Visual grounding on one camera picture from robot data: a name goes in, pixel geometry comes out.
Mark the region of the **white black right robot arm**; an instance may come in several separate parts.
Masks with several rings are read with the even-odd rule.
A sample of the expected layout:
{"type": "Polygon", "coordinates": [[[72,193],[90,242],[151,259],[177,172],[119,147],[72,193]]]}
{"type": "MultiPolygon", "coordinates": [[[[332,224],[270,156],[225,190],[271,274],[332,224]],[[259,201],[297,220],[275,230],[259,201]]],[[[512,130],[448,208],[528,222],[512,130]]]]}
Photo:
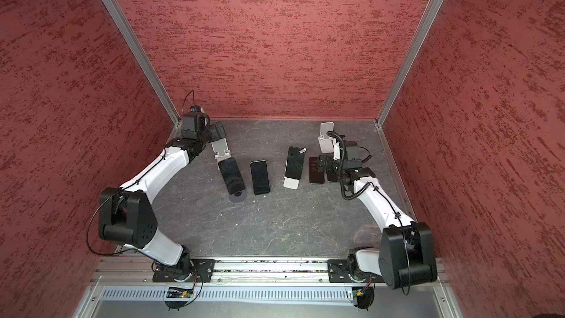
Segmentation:
{"type": "Polygon", "coordinates": [[[379,277],[390,289],[408,294],[419,284],[438,278],[433,233],[424,222],[407,215],[386,193],[376,174],[365,167],[359,146],[330,132],[333,150],[319,156],[318,169],[334,175],[347,201],[360,200],[381,230],[377,248],[359,247],[350,250],[347,270],[351,281],[372,284],[379,277]]]}

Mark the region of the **black phone with sticker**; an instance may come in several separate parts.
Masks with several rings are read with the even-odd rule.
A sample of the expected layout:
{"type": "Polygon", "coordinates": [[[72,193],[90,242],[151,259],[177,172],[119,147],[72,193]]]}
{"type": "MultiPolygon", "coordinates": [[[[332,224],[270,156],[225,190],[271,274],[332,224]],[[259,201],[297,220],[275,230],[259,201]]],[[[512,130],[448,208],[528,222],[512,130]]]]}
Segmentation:
{"type": "Polygon", "coordinates": [[[306,148],[304,147],[289,147],[286,166],[285,177],[293,180],[301,180],[303,174],[303,167],[305,162],[306,148]]]}

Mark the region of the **black phone table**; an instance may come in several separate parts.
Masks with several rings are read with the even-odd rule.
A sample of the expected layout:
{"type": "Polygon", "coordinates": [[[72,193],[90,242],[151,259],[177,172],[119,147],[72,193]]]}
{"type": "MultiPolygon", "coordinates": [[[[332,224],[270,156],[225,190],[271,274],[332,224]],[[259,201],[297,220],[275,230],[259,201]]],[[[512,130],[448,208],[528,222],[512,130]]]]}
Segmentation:
{"type": "Polygon", "coordinates": [[[234,158],[227,158],[218,163],[219,170],[224,179],[230,196],[240,197],[246,190],[237,161],[234,158]]]}

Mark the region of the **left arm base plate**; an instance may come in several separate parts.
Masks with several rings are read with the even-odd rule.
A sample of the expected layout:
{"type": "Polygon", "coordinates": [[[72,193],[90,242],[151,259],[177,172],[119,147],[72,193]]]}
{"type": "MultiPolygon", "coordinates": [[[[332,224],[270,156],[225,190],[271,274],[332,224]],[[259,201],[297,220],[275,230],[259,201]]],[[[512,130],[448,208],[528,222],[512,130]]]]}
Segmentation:
{"type": "Polygon", "coordinates": [[[197,280],[205,284],[210,283],[216,260],[192,259],[191,262],[192,267],[188,274],[176,273],[172,266],[163,266],[154,262],[152,281],[155,283],[189,284],[197,280]]]}

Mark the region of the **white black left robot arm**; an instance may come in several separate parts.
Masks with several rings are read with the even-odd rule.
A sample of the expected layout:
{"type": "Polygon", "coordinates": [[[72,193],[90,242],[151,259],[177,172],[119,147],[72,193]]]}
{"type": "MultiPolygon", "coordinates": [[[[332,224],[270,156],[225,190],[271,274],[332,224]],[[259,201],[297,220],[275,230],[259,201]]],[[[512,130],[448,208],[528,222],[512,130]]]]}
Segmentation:
{"type": "Polygon", "coordinates": [[[153,162],[132,180],[101,193],[100,205],[95,211],[99,217],[99,238],[142,253],[173,281],[194,281],[197,271],[189,250],[159,229],[152,203],[173,176],[207,145],[225,138],[221,122],[212,122],[203,112],[185,114],[180,135],[168,141],[153,162]]]}

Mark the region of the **white stand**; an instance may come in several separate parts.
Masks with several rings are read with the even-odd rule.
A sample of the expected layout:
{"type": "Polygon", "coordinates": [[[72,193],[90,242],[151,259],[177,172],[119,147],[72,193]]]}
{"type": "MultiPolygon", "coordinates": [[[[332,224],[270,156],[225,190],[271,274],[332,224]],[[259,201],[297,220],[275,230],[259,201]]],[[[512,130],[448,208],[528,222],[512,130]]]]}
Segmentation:
{"type": "Polygon", "coordinates": [[[335,141],[333,137],[328,135],[328,132],[332,131],[334,131],[333,122],[323,122],[320,124],[318,142],[322,154],[333,154],[335,141]]]}
{"type": "Polygon", "coordinates": [[[231,151],[228,147],[226,138],[219,139],[218,141],[213,141],[210,144],[215,154],[215,159],[218,163],[231,158],[231,151]]]}
{"type": "Polygon", "coordinates": [[[288,189],[297,190],[300,185],[300,181],[294,178],[284,178],[283,186],[288,189]]]}

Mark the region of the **purple edged dark phone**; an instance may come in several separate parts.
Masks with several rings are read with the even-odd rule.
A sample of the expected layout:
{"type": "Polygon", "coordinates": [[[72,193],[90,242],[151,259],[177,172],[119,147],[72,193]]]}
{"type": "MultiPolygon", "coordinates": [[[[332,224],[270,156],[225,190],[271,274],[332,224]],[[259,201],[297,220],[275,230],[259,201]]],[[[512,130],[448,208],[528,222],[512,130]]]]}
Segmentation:
{"type": "Polygon", "coordinates": [[[318,157],[309,157],[309,182],[312,184],[324,184],[325,173],[319,170],[318,157]]]}

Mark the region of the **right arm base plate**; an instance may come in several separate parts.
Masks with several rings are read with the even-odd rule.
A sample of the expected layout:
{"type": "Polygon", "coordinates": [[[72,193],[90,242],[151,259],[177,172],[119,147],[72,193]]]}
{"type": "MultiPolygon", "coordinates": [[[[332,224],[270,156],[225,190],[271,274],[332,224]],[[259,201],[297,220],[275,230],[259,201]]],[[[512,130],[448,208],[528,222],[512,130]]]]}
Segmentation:
{"type": "Polygon", "coordinates": [[[331,284],[383,284],[381,276],[372,273],[354,272],[347,259],[329,259],[328,278],[331,284]]]}

